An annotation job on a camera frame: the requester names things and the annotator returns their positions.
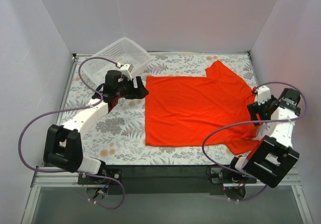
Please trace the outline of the orange t-shirt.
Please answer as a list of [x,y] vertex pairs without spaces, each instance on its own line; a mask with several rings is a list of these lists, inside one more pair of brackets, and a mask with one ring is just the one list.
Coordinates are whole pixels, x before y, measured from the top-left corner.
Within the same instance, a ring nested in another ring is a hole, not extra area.
[[250,86],[222,62],[206,76],[148,76],[145,144],[154,147],[201,146],[211,132],[250,121]]

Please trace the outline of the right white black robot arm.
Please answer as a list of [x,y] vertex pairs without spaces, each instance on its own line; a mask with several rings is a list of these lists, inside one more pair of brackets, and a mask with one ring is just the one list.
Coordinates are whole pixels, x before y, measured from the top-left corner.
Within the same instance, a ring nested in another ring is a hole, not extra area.
[[231,167],[275,188],[299,159],[291,139],[295,126],[293,119],[300,116],[300,93],[293,88],[285,88],[276,98],[266,85],[253,92],[257,96],[256,101],[247,105],[251,120],[274,122],[247,157],[233,158]]

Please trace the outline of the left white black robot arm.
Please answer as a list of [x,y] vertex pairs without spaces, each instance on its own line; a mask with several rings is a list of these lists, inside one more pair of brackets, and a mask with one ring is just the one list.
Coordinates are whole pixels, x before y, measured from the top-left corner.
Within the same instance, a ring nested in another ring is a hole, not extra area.
[[62,125],[48,128],[44,162],[67,172],[97,174],[103,162],[84,155],[82,137],[117,105],[119,99],[144,99],[149,91],[141,77],[135,79],[123,70],[109,70],[105,82],[95,90],[88,106]]

